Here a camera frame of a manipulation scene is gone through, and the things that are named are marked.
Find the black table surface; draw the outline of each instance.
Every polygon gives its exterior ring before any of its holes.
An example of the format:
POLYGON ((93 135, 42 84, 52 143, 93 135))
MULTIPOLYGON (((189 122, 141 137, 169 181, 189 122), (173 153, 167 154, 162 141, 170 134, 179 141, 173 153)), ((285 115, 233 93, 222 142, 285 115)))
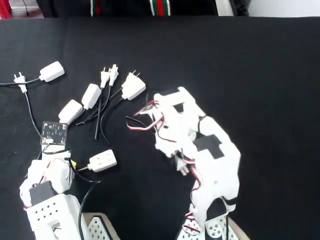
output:
MULTIPOLYGON (((237 207, 230 214, 252 239, 307 239, 319 186, 319 18, 75 18, 0 21, 0 81, 31 80, 60 61, 65 76, 29 85, 38 127, 80 102, 104 66, 118 64, 114 90, 137 70, 149 91, 184 86, 241 152, 237 207)), ((125 101, 105 130, 118 160, 99 174, 85 212, 102 212, 122 239, 174 239, 189 208, 192 176, 182 177, 149 132, 126 128, 145 95, 125 101)), ((18 87, 0 88, 0 235, 33 239, 19 197, 40 140, 18 87)), ((85 166, 109 149, 93 139, 95 122, 71 126, 67 145, 85 166)), ((89 186, 75 179, 82 200, 89 186)))

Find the white plastic bracket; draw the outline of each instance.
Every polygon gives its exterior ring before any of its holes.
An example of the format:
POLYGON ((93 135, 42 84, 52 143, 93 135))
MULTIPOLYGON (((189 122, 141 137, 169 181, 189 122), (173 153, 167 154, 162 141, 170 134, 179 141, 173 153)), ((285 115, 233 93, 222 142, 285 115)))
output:
MULTIPOLYGON (((200 229, 196 221, 191 221, 189 219, 186 219, 183 225, 189 225, 193 228, 200 229)), ((219 216, 214 219, 206 221, 205 231, 207 235, 211 237, 211 239, 213 240, 214 239, 226 240, 227 239, 226 238, 227 236, 226 235, 227 234, 226 218, 224 216, 219 216)), ((205 231, 202 231, 201 233, 195 235, 196 233, 195 231, 192 231, 186 227, 182 227, 176 240, 205 240, 206 239, 205 231)), ((228 228, 228 235, 229 235, 229 238, 228 238, 229 240, 239 240, 230 225, 228 228)))
POLYGON ((92 240, 111 240, 106 227, 100 217, 94 216, 88 225, 92 240))

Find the white adapter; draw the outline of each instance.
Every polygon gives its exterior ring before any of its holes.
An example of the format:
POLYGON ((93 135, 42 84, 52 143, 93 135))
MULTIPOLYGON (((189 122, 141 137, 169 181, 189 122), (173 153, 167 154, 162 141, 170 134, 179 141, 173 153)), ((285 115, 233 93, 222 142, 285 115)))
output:
POLYGON ((63 74, 65 74, 64 68, 60 62, 55 61, 54 63, 51 63, 40 70, 39 79, 50 82, 63 74))
POLYGON ((146 84, 132 72, 129 72, 122 84, 122 98, 132 100, 144 90, 146 90, 146 84))
POLYGON ((117 165, 116 157, 111 149, 90 157, 89 161, 88 169, 95 173, 117 165))
MULTIPOLYGON (((17 83, 17 84, 20 84, 20 83, 25 83, 26 82, 26 77, 23 76, 21 74, 21 72, 19 72, 19 76, 17 77, 15 74, 13 75, 14 76, 14 82, 17 83)), ((22 91, 22 93, 24 94, 25 92, 27 92, 27 87, 25 84, 21 84, 21 85, 18 85, 22 91)))
POLYGON ((86 110, 92 109, 96 104, 100 94, 101 94, 101 89, 99 88, 99 86, 96 84, 90 83, 81 100, 81 103, 83 104, 83 108, 86 110))
POLYGON ((76 119, 83 111, 83 107, 77 101, 71 99, 67 105, 58 114, 60 123, 71 124, 74 119, 76 119))

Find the connector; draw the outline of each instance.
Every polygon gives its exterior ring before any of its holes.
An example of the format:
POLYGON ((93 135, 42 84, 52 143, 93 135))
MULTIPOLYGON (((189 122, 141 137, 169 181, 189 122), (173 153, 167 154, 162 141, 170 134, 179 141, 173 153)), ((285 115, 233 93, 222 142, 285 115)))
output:
POLYGON ((101 83, 100 83, 100 88, 105 88, 107 82, 110 79, 110 69, 109 71, 106 71, 106 67, 103 68, 103 71, 101 71, 101 83))
POLYGON ((83 107, 80 103, 75 100, 70 100, 67 105, 58 114, 60 123, 71 124, 83 111, 83 107))
POLYGON ((55 61, 54 63, 51 63, 40 70, 39 79, 50 82, 63 74, 65 74, 64 68, 60 62, 55 61))
POLYGON ((95 173, 117 165, 116 157, 111 149, 91 157, 89 161, 90 163, 88 164, 88 169, 94 171, 95 173))
MULTIPOLYGON (((23 76, 21 74, 21 72, 19 72, 19 76, 17 77, 15 74, 13 75, 14 76, 14 82, 19 84, 19 83, 25 83, 26 82, 26 77, 23 76)), ((21 92, 24 94, 27 92, 27 87, 25 84, 21 84, 21 85, 18 85, 20 88, 21 88, 21 92)))
POLYGON ((99 86, 96 84, 90 83, 81 100, 81 103, 83 104, 83 108, 86 110, 92 109, 96 104, 100 94, 101 94, 101 89, 99 88, 99 86))
POLYGON ((113 86, 119 73, 118 73, 118 67, 116 64, 112 65, 112 68, 109 68, 109 73, 110 73, 110 81, 109 81, 109 86, 113 86))
POLYGON ((122 98, 132 100, 144 90, 146 90, 146 84, 138 77, 140 73, 134 75, 136 71, 129 72, 122 84, 122 98))

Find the red stripe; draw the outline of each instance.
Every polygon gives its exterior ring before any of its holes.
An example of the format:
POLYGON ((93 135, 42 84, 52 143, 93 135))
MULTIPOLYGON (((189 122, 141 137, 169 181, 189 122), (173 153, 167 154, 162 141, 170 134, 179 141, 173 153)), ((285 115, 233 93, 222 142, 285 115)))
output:
POLYGON ((96 0, 95 15, 96 16, 101 15, 100 0, 96 0))
POLYGON ((159 16, 165 15, 165 6, 163 0, 156 0, 156 6, 158 8, 158 14, 159 16))

